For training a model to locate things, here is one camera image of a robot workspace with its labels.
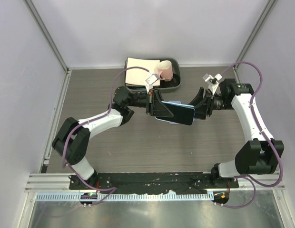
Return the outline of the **cream notebook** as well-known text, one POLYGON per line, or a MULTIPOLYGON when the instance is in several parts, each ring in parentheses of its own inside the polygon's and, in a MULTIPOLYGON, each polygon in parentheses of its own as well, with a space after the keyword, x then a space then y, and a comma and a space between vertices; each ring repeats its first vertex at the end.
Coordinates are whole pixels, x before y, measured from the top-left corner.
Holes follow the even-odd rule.
POLYGON ((129 69, 125 74, 125 84, 127 86, 145 86, 145 80, 152 74, 158 72, 158 65, 160 63, 159 59, 138 59, 138 58, 127 58, 126 68, 130 67, 143 67, 148 71, 142 69, 129 69))

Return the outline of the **phone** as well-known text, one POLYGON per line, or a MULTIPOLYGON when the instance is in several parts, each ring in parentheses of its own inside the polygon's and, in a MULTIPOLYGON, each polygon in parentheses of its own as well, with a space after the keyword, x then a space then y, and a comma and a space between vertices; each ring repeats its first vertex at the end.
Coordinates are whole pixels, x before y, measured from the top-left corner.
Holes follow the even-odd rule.
POLYGON ((169 103, 174 103, 174 104, 181 104, 181 101, 173 101, 173 100, 170 100, 168 101, 169 103))
POLYGON ((172 112, 173 117, 155 116, 157 120, 183 125, 191 125, 193 123, 196 113, 193 105, 166 101, 162 101, 162 104, 172 112))

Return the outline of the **pink mug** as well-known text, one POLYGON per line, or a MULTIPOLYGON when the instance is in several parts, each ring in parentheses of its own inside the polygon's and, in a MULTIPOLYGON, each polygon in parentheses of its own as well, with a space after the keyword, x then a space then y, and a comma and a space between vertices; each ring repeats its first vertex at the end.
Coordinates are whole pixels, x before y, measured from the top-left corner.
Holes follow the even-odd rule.
POLYGON ((162 80, 171 81, 173 78, 172 63, 169 60, 161 61, 158 64, 158 74, 162 80))

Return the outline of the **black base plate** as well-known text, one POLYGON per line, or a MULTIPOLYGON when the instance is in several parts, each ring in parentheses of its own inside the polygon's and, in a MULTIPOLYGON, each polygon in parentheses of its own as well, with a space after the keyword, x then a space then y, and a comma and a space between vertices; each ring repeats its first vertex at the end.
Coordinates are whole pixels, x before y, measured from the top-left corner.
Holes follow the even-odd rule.
POLYGON ((126 172, 98 173, 90 178, 95 188, 116 187, 115 194, 176 194, 205 193, 207 189, 236 189, 237 181, 232 178, 216 179, 211 173, 203 172, 126 172))

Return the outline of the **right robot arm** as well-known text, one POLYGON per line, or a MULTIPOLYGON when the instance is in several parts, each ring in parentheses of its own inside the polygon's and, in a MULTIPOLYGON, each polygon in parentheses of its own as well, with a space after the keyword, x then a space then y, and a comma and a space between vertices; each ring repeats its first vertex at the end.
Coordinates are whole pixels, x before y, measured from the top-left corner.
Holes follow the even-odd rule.
POLYGON ((195 108, 195 118, 205 120, 214 110, 234 110, 245 136, 245 145, 232 161, 217 163, 211 170, 210 182, 220 188, 228 178, 248 177, 263 187, 275 187, 283 178, 281 155, 284 144, 275 140, 267 129, 256 106, 250 84, 237 83, 235 79, 221 79, 221 75, 204 75, 208 88, 201 87, 190 102, 195 108))

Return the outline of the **dark green tray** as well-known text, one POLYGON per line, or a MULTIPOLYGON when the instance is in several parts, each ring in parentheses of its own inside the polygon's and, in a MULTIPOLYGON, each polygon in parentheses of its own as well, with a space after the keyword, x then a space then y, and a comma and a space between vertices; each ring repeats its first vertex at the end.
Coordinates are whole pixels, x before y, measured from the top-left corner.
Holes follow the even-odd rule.
MULTIPOLYGON (((173 59, 173 58, 152 58, 151 60, 156 60, 159 59, 160 61, 164 61, 164 60, 169 60, 172 63, 172 69, 173 69, 173 78, 171 81, 165 81, 165 80, 160 80, 160 85, 156 86, 154 88, 159 88, 163 91, 163 93, 169 93, 169 92, 173 92, 176 91, 180 84, 181 84, 181 73, 180 73, 180 67, 179 67, 179 63, 173 59)), ((124 82, 124 86, 126 86, 127 88, 129 88, 132 91, 145 91, 146 88, 145 86, 143 87, 139 87, 139 86, 127 86, 124 82)))

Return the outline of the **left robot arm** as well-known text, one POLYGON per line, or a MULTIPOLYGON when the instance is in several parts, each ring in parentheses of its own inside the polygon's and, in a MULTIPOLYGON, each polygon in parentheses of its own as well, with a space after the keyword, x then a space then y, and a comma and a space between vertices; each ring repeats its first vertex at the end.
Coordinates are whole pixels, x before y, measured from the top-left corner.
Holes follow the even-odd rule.
POLYGON ((107 111, 84 120, 69 117, 55 136, 52 148, 62 157, 63 166, 69 165, 78 175, 80 184, 85 189, 96 189, 98 182, 98 173, 86 158, 89 140, 110 128, 126 124, 134 114, 131 106, 145 108, 151 116, 174 116, 162 102, 158 89, 133 92, 121 86, 115 90, 107 111))

